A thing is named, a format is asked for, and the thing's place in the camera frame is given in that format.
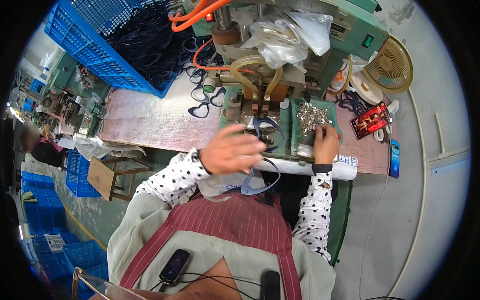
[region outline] red light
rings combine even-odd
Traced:
[[[212,22],[212,21],[214,20],[212,13],[208,13],[208,14],[205,16],[205,20],[206,20],[207,22]]]

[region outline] red striped apron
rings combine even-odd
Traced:
[[[292,233],[282,217],[279,196],[274,197],[273,207],[240,193],[223,194],[213,199],[217,202],[202,198],[175,206],[134,257],[120,285],[133,288],[172,234],[184,230],[276,254],[286,299],[301,300],[300,281],[292,256]]]

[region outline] concrete floor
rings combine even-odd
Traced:
[[[146,148],[147,156],[139,159],[143,164],[153,167],[153,171],[138,173],[135,178],[135,188],[148,177],[159,172],[166,167],[170,159],[177,153],[175,151]],[[25,161],[34,160],[27,155]],[[127,210],[128,202],[113,198],[111,202],[105,198],[77,198],[67,189],[65,185],[66,172],[44,163],[35,161],[34,169],[30,170],[37,173],[43,173],[51,176],[55,182],[55,190],[66,208],[70,211],[84,228],[91,233],[103,246],[108,245],[108,240],[113,232],[120,225],[120,222]],[[117,164],[117,169],[133,168],[138,166],[132,162],[122,162]],[[117,178],[116,185],[122,187],[123,191],[115,192],[127,194],[130,187],[131,175],[123,175]],[[89,236],[74,222],[72,217],[67,215],[67,225],[71,232],[74,232],[80,240],[90,240]]]

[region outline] yellow floor line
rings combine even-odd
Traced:
[[[45,170],[43,169],[43,165],[40,165],[40,167],[42,168],[43,174],[46,174],[46,173],[45,173]],[[70,212],[70,210],[67,208],[67,206],[66,206],[65,204],[63,205],[63,207],[65,207],[65,211],[66,211],[67,214],[72,218],[72,220],[75,222],[75,224],[77,224],[78,227],[80,227],[80,229],[83,230],[83,231],[87,234],[87,236],[88,236],[89,238],[91,238],[92,240],[95,240],[95,241],[98,243],[98,245],[106,252],[106,251],[107,251],[107,248],[106,248],[104,245],[102,245],[102,243],[101,243],[99,240],[97,240],[97,239],[78,221],[78,219],[75,218],[74,215],[72,215],[72,213]]]

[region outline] red switch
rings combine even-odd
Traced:
[[[208,13],[208,14],[205,16],[205,20],[207,21],[207,23],[215,22],[215,18],[213,17],[213,14],[212,14],[212,13]]]

